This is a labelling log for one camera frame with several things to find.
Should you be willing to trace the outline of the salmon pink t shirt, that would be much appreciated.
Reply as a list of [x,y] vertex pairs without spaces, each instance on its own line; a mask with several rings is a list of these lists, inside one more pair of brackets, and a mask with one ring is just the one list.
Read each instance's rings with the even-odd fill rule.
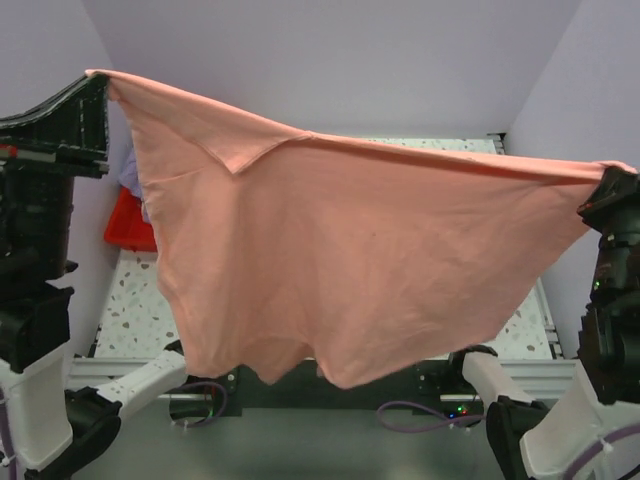
[[494,339],[586,233],[607,167],[327,135],[107,79],[194,376],[273,383],[310,357],[351,388]]

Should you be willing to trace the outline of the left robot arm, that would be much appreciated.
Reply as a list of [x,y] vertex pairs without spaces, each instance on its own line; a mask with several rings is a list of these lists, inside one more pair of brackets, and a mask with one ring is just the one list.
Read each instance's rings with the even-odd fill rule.
[[89,74],[1,121],[1,464],[12,479],[68,479],[124,420],[207,368],[179,347],[98,387],[66,388],[74,181],[107,174],[108,78]]

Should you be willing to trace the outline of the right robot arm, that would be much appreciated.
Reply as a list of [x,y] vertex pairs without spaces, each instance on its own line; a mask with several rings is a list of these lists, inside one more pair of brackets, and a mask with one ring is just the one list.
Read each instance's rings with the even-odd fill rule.
[[448,386],[472,388],[507,479],[614,479],[605,461],[639,433],[639,177],[609,167],[577,210],[600,233],[573,379],[552,408],[526,394],[494,351],[452,354]]

